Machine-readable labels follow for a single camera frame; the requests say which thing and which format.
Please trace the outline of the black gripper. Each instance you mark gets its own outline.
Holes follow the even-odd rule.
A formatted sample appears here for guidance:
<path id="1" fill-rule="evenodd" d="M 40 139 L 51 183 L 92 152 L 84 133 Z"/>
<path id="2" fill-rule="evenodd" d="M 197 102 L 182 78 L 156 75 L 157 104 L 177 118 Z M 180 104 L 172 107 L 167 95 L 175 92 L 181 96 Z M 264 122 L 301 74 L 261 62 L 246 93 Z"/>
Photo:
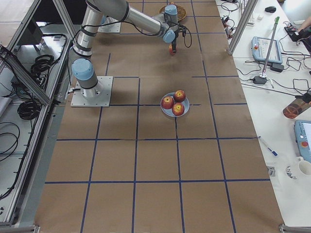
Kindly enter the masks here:
<path id="1" fill-rule="evenodd" d="M 175 34 L 175 38 L 174 40 L 171 42 L 171 45 L 170 45 L 170 52 L 174 52 L 174 54 L 177 53 L 178 51 L 178 45 L 177 45 L 177 39 L 179 37 L 179 34 Z"/>

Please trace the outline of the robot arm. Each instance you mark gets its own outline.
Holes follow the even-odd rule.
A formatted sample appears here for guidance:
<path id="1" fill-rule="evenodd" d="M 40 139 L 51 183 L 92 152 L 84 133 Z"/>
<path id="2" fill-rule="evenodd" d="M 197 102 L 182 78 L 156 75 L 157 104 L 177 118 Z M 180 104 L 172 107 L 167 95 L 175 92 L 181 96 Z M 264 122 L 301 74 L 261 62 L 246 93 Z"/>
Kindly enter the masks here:
<path id="1" fill-rule="evenodd" d="M 169 26 L 178 25 L 178 11 L 177 6 L 174 4 L 169 4 L 165 6 L 159 14 L 152 17 L 153 19 L 159 21 L 162 24 L 168 24 Z"/>
<path id="2" fill-rule="evenodd" d="M 88 0 L 85 16 L 80 30 L 73 36 L 72 49 L 68 57 L 70 75 L 76 70 L 82 71 L 82 77 L 75 74 L 82 86 L 82 93 L 88 91 L 100 93 L 98 78 L 93 70 L 90 58 L 97 33 L 119 32 L 121 24 L 132 25 L 141 34 L 161 37 L 176 52 L 176 40 L 183 26 L 178 22 L 178 10 L 174 4 L 168 4 L 157 15 L 151 17 L 132 7 L 126 0 Z"/>

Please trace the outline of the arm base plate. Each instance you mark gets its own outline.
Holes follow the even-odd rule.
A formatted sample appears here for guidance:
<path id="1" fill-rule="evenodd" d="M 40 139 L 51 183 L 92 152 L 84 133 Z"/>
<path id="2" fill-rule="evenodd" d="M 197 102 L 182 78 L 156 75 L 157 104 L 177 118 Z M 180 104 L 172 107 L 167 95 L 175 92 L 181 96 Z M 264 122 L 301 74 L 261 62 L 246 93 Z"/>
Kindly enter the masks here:
<path id="1" fill-rule="evenodd" d="M 71 107 L 109 107 L 113 76 L 97 76 L 98 83 L 92 89 L 84 89 L 77 81 L 71 99 Z"/>
<path id="2" fill-rule="evenodd" d="M 99 33 L 120 33 L 121 31 L 121 23 L 114 23 L 111 25 L 103 25 L 98 28 Z"/>

